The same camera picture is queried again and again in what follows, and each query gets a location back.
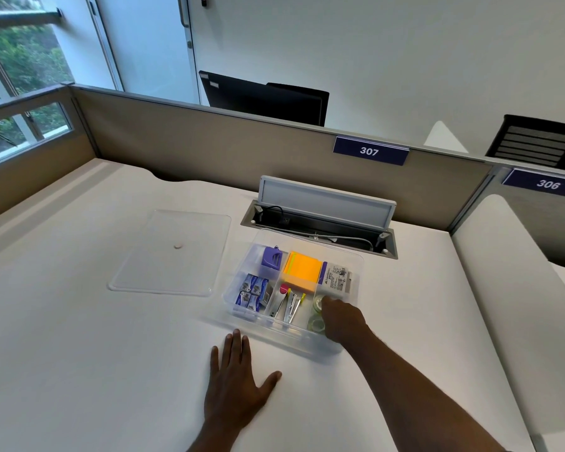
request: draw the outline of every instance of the clear plastic organizer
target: clear plastic organizer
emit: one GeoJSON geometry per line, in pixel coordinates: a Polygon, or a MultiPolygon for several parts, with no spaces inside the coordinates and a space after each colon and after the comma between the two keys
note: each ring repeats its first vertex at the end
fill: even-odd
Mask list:
{"type": "Polygon", "coordinates": [[[324,323],[322,319],[318,320],[319,312],[314,308],[314,301],[315,298],[328,295],[357,305],[363,264],[363,258],[357,253],[340,250],[329,244],[306,238],[262,229],[253,240],[222,297],[227,312],[243,319],[244,328],[249,329],[253,334],[302,353],[339,352],[341,346],[324,336],[324,323]],[[264,250],[267,247],[278,247],[283,252],[280,270],[262,264],[264,250]],[[315,258],[319,262],[326,262],[325,269],[320,273],[317,281],[312,282],[284,272],[289,255],[293,252],[315,258]],[[332,270],[333,265],[347,270],[347,275],[343,277],[347,280],[342,283],[337,282],[336,286],[333,285],[336,288],[331,286],[335,284],[335,279],[331,281],[329,277],[328,282],[323,279],[323,273],[327,272],[326,267],[332,270]],[[268,286],[272,289],[267,305],[260,305],[258,311],[248,309],[246,305],[237,304],[243,282],[248,274],[267,279],[269,281],[268,286]],[[277,297],[280,299],[284,296],[280,293],[282,284],[286,284],[291,289],[292,294],[277,309],[277,297]],[[285,315],[288,313],[288,302],[292,300],[293,294],[300,297],[305,294],[305,297],[296,307],[293,319],[288,323],[285,321],[285,315]]]}

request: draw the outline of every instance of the sticky note pad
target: sticky note pad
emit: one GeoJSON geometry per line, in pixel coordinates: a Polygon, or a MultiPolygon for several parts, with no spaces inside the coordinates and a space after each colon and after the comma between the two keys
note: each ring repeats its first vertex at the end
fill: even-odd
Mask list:
{"type": "Polygon", "coordinates": [[[298,279],[316,283],[318,282],[321,267],[322,262],[320,260],[305,256],[299,252],[291,252],[288,255],[287,264],[282,271],[298,279]]]}

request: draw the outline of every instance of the white desk surface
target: white desk surface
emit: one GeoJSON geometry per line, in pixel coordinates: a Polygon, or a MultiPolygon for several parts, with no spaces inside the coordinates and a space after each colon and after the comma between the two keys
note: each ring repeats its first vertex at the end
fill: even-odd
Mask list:
{"type": "MultiPolygon", "coordinates": [[[[95,159],[0,216],[0,451],[184,451],[209,349],[229,329],[199,319],[205,298],[106,283],[152,210],[221,213],[232,217],[221,295],[256,234],[239,225],[255,197],[95,159]]],[[[392,228],[399,260],[363,254],[369,325],[506,448],[532,452],[449,235],[392,228]]],[[[396,450],[345,351],[323,364],[253,339],[252,353],[258,383],[283,377],[235,450],[396,450]]]]}

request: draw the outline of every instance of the window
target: window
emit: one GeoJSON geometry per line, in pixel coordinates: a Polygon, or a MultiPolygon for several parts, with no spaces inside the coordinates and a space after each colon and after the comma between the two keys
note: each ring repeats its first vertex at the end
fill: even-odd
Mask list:
{"type": "MultiPolygon", "coordinates": [[[[0,99],[73,81],[41,0],[0,0],[0,99]]],[[[69,129],[54,103],[0,121],[0,158],[69,129]]]]}

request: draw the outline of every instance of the number sign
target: number sign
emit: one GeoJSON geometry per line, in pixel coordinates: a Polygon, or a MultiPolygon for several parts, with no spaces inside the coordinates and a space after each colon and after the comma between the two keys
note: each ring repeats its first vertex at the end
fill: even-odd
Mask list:
{"type": "Polygon", "coordinates": [[[344,155],[353,155],[361,159],[382,161],[402,166],[408,157],[410,149],[404,146],[395,146],[394,144],[373,143],[337,136],[332,151],[344,155]]]}
{"type": "Polygon", "coordinates": [[[503,184],[565,196],[565,177],[561,176],[514,168],[503,181],[503,184]]]}

